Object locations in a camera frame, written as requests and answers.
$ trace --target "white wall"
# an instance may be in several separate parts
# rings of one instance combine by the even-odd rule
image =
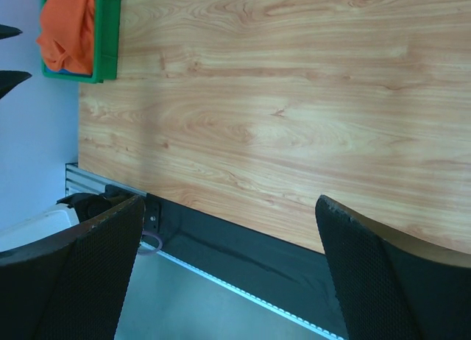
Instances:
[[[40,72],[39,3],[0,0],[0,24],[23,31],[0,40],[0,69],[32,74],[0,99],[0,230],[63,197],[77,161],[78,85]]]

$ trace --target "green plastic crate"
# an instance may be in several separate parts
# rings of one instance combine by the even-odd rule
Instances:
[[[95,0],[95,54],[91,76],[79,74],[58,74],[46,70],[42,62],[45,77],[71,81],[98,83],[116,79],[118,70],[119,18],[121,0]]]

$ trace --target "white object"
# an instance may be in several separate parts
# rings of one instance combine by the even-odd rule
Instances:
[[[75,209],[57,204],[41,214],[0,231],[0,252],[39,241],[79,224]]]

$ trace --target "orange cloth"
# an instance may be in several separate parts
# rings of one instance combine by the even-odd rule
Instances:
[[[92,74],[95,0],[47,0],[40,25],[36,41],[49,69]]]

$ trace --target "wooden table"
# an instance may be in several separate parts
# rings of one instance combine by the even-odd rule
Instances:
[[[471,0],[123,0],[79,166],[322,251],[320,194],[471,252]]]

